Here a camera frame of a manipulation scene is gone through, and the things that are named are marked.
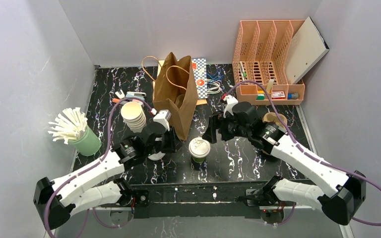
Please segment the cardboard cup carrier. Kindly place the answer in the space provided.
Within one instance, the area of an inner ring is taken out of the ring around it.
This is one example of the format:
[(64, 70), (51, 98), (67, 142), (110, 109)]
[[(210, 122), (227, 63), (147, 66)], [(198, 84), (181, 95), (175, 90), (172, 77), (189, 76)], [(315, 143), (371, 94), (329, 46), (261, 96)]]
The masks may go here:
[(262, 121), (265, 123), (270, 123), (270, 122), (274, 123), (277, 126), (281, 127), (283, 130), (287, 131), (287, 129), (285, 127), (287, 125), (287, 119), (282, 114), (276, 114), (273, 112), (266, 113), (263, 116)]

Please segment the green paper coffee cup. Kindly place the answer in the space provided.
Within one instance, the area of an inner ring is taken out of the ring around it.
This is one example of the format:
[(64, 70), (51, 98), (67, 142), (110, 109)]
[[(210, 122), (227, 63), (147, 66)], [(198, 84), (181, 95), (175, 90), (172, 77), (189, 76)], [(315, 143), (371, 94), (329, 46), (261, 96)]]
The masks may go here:
[(210, 150), (211, 144), (207, 140), (204, 140), (201, 137), (192, 139), (188, 145), (192, 165), (195, 168), (200, 167), (206, 161), (206, 157), (210, 153)]

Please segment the brown paper bag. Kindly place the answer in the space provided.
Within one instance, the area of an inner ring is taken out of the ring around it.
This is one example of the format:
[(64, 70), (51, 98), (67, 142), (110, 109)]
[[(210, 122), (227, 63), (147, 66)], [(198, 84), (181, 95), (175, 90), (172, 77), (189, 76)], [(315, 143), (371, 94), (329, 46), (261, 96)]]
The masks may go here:
[(156, 110), (169, 110), (169, 124), (174, 127), (180, 140), (187, 140), (193, 114), (198, 101), (191, 56), (177, 59), (170, 52), (154, 78), (145, 68), (142, 70), (155, 83), (152, 103)]

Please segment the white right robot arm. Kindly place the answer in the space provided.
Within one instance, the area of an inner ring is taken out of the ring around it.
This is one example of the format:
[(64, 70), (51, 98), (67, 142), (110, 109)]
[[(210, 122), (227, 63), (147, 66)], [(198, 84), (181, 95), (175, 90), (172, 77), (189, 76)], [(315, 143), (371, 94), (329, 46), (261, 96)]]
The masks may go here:
[(263, 188), (248, 189), (239, 200), (248, 206), (291, 201), (319, 209), (337, 224), (349, 224), (365, 200), (365, 182), (331, 168), (324, 159), (293, 142), (283, 127), (263, 122), (250, 103), (238, 102), (230, 95), (225, 101), (225, 110), (210, 116), (202, 139), (215, 144), (217, 134), (223, 141), (246, 138), (255, 148), (290, 164), (313, 182), (309, 185), (273, 176)]

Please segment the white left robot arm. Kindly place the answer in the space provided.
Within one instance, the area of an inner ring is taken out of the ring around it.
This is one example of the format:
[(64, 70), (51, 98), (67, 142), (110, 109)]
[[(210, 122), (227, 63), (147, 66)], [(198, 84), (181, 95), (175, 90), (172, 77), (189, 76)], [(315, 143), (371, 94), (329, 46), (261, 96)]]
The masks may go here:
[(179, 139), (168, 122), (171, 116), (168, 110), (161, 110), (140, 133), (126, 137), (92, 163), (54, 180), (44, 177), (37, 181), (33, 203), (44, 227), (54, 230), (83, 210), (138, 198), (124, 178), (100, 183), (146, 159), (160, 160), (176, 152)]

